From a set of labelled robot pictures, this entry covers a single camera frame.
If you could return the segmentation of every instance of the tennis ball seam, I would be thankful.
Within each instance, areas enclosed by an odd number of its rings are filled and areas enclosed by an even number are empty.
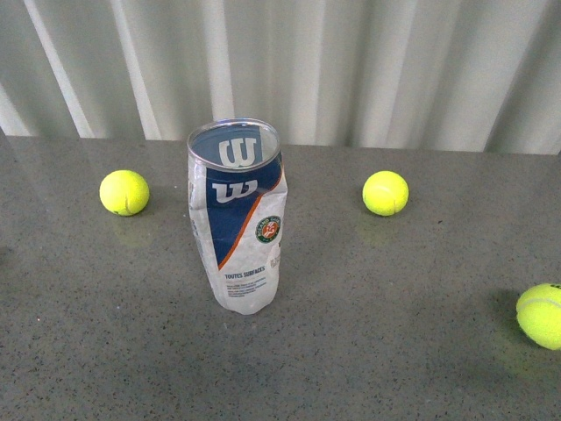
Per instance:
[[[129,195],[124,195],[124,208],[129,215],[132,214],[131,210],[129,209]]]
[[[550,298],[530,298],[528,301],[525,301],[518,309],[516,309],[516,311],[520,312],[524,307],[532,303],[550,303],[561,310],[561,303],[553,301]]]

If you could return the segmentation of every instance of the w logo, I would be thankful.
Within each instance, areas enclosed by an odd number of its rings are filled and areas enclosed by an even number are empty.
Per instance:
[[[242,155],[242,143],[245,143],[245,158]],[[249,167],[255,161],[255,144],[257,140],[254,138],[225,140],[218,144],[220,151],[220,160],[225,167]],[[231,146],[231,155],[234,161],[228,156],[228,146]]]
[[[212,183],[212,188],[217,191],[217,202],[228,203],[230,200],[239,199],[241,197],[249,196],[257,190],[257,180],[250,180],[249,182],[236,182],[234,184],[218,184]]]

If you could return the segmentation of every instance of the curtain fold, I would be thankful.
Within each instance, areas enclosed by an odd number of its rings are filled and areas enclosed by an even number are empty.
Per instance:
[[[561,151],[558,0],[4,0],[10,136]]]

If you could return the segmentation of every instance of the tennis ball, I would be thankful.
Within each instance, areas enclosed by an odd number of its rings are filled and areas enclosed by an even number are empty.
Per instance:
[[[538,345],[561,349],[561,285],[544,283],[524,292],[516,303],[518,324]]]
[[[144,209],[150,190],[142,175],[120,169],[107,175],[99,186],[99,198],[110,212],[129,217]]]
[[[389,217],[401,211],[409,198],[409,187],[393,171],[380,171],[366,180],[362,200],[370,212]]]

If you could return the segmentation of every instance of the gray countertop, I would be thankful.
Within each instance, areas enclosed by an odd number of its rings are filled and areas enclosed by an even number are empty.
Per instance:
[[[2,420],[552,420],[561,352],[515,302],[559,282],[557,156],[285,146],[280,285],[215,301],[180,142],[0,138]],[[99,183],[152,189],[132,218]],[[368,213],[365,179],[409,183]]]

